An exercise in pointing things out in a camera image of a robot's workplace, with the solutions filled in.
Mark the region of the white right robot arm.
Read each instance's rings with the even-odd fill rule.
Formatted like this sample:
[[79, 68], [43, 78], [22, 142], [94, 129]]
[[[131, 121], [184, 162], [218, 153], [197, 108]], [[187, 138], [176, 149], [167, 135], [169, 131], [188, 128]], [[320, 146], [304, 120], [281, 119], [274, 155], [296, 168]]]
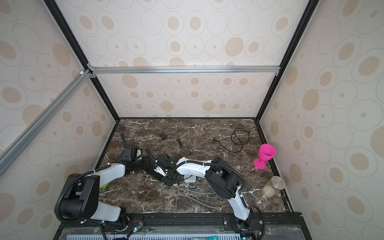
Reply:
[[255, 229], [254, 212], [243, 194], [246, 181], [223, 159], [215, 157], [211, 161], [198, 161], [182, 156], [171, 159], [166, 154], [155, 158], [149, 150], [146, 152], [147, 155], [141, 157], [146, 173], [170, 187], [181, 175], [205, 179], [219, 197], [229, 202], [236, 218], [235, 226], [241, 231]]

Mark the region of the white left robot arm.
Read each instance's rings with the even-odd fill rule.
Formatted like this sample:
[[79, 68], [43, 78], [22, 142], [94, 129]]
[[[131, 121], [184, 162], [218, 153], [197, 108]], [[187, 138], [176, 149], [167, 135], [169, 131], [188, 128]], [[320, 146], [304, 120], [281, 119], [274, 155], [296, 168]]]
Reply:
[[153, 159], [139, 147], [128, 147], [122, 135], [123, 150], [114, 163], [83, 174], [70, 174], [55, 205], [55, 215], [62, 223], [77, 221], [113, 223], [124, 228], [129, 218], [126, 210], [99, 201], [102, 186], [131, 172], [147, 169]]

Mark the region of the far black power adapter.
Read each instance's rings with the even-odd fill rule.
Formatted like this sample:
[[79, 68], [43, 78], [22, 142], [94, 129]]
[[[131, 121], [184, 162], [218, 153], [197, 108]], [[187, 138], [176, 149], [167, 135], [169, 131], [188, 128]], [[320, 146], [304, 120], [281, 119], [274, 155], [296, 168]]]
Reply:
[[160, 138], [161, 138], [162, 140], [166, 140], [166, 139], [168, 138], [168, 135], [165, 134], [165, 133], [160, 133]]

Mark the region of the green snack packet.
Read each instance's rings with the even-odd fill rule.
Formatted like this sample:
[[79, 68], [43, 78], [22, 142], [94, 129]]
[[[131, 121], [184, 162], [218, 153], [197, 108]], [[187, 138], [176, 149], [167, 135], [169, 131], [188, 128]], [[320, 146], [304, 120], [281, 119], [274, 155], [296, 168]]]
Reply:
[[101, 186], [101, 189], [105, 190], [108, 186], [109, 186], [109, 183], [107, 183], [107, 184]]

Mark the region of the silver horizontal aluminium bar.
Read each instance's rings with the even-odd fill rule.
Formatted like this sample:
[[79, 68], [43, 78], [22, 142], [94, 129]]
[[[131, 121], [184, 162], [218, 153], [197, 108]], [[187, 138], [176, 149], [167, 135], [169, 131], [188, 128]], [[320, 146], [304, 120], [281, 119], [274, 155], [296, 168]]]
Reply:
[[92, 67], [95, 74], [278, 73], [279, 66]]

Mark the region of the pink plastic goblet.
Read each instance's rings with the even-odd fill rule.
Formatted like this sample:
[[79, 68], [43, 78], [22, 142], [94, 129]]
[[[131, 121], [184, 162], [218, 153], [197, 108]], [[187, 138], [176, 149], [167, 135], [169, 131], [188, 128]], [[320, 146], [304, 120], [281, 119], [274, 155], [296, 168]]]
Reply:
[[263, 144], [260, 146], [258, 152], [258, 159], [254, 160], [254, 166], [257, 169], [264, 169], [266, 167], [266, 162], [271, 160], [276, 154], [276, 149], [269, 144]]

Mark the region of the silver diagonal aluminium bar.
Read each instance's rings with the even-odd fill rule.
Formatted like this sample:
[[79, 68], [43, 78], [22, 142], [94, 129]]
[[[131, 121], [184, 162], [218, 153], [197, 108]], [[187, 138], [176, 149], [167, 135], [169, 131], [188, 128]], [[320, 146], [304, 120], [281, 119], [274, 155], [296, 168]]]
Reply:
[[48, 122], [60, 111], [83, 82], [91, 76], [90, 70], [83, 70], [41, 114], [1, 154], [1, 175], [3, 175]]

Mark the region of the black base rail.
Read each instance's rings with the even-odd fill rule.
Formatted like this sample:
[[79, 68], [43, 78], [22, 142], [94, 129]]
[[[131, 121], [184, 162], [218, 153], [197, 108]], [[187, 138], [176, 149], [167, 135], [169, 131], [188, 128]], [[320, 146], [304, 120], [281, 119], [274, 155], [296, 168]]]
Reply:
[[[232, 213], [218, 214], [127, 214], [129, 222], [142, 221], [145, 227], [223, 227], [226, 231], [239, 231], [239, 220]], [[300, 213], [252, 213], [248, 220], [250, 227], [266, 229], [273, 225], [282, 227], [297, 226], [308, 232], [308, 227]]]

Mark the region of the black vertical frame post left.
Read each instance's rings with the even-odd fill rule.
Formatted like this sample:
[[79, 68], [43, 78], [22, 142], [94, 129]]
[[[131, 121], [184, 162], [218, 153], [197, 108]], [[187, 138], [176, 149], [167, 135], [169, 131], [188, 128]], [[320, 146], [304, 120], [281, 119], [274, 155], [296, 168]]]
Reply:
[[50, 0], [44, 0], [45, 5], [47, 6], [49, 12], [53, 16], [55, 22], [59, 26], [59, 29], [63, 33], [65, 39], [69, 43], [72, 51], [75, 53], [75, 56], [80, 61], [80, 64], [85, 70], [89, 70], [92, 74], [91, 82], [93, 83], [94, 87], [96, 88], [97, 92], [99, 93], [101, 99], [103, 100], [104, 104], [106, 105], [108, 111], [112, 115], [113, 119], [118, 122], [120, 117], [115, 110], [115, 108], [112, 105], [112, 102], [110, 101], [109, 97], [107, 96], [106, 91], [104, 90], [101, 82], [99, 81], [96, 74], [93, 73], [93, 71], [90, 68], [89, 61], [80, 46], [78, 40], [76, 39], [73, 31], [71, 30], [69, 24], [67, 23], [64, 15], [62, 14], [61, 10], [59, 9], [58, 4], [56, 1], [50, 1]]

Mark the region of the black vertical frame post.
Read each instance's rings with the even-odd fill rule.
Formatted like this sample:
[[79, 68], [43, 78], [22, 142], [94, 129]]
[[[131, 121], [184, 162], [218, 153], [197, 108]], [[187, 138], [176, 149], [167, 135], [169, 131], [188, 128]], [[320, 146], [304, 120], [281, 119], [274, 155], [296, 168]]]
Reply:
[[112, 102], [110, 101], [109, 97], [107, 96], [106, 91], [104, 90], [101, 82], [99, 81], [96, 74], [93, 73], [93, 71], [90, 68], [89, 61], [80, 46], [78, 40], [76, 39], [73, 31], [71, 30], [69, 24], [67, 23], [64, 15], [62, 14], [61, 10], [59, 9], [58, 4], [56, 1], [50, 1], [50, 0], [44, 0], [45, 5], [47, 6], [49, 12], [53, 16], [55, 22], [59, 26], [59, 29], [63, 33], [65, 39], [69, 43], [72, 51], [75, 53], [75, 56], [80, 61], [80, 64], [85, 70], [89, 70], [92, 74], [91, 82], [93, 83], [94, 87], [96, 88], [97, 92], [99, 93], [101, 99], [103, 100], [104, 104], [106, 105], [108, 111], [112, 115], [113, 119], [118, 122], [120, 117], [115, 110], [115, 108], [112, 105]]
[[282, 62], [280, 64], [280, 70], [279, 72], [277, 73], [277, 75], [274, 77], [269, 89], [268, 89], [268, 92], [263, 100], [263, 103], [261, 105], [261, 108], [256, 116], [256, 123], [259, 123], [260, 120], [262, 119], [266, 109], [267, 109], [267, 106], [269, 105], [274, 93], [275, 93], [275, 90], [277, 89], [279, 83], [280, 83], [280, 80], [281, 78], [283, 77], [283, 74], [285, 73], [287, 67], [288, 67], [288, 64], [290, 63], [291, 61], [291, 58], [311, 20], [311, 17], [313, 16], [317, 6], [319, 4], [319, 0], [310, 0], [308, 1], [308, 4], [304, 10], [304, 13], [302, 15], [302, 17], [300, 18], [300, 21], [298, 23], [298, 26], [293, 34], [293, 37], [290, 41], [290, 43], [288, 44], [288, 48], [285, 52], [285, 55], [282, 59]]

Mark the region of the black vertical frame post right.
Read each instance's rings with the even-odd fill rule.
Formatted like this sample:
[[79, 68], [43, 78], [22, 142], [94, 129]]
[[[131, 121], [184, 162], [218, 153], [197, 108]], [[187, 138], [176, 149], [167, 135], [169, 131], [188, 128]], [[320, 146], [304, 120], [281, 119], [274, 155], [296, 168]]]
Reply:
[[256, 116], [256, 123], [259, 123], [260, 120], [262, 119], [266, 109], [267, 109], [267, 106], [269, 105], [274, 93], [275, 93], [275, 90], [277, 89], [279, 83], [280, 83], [280, 80], [281, 78], [283, 77], [283, 74], [285, 73], [287, 67], [288, 67], [288, 64], [290, 63], [291, 61], [291, 58], [311, 20], [311, 17], [313, 16], [317, 6], [319, 4], [319, 0], [310, 0], [308, 1], [308, 4], [304, 10], [304, 13], [302, 15], [302, 17], [300, 18], [300, 21], [298, 23], [298, 26], [293, 34], [293, 37], [290, 41], [290, 43], [288, 44], [288, 48], [285, 52], [285, 55], [282, 59], [282, 62], [280, 64], [280, 70], [279, 72], [277, 73], [277, 75], [274, 77], [269, 89], [268, 89], [268, 92], [263, 100], [263, 103], [261, 105], [261, 108]]

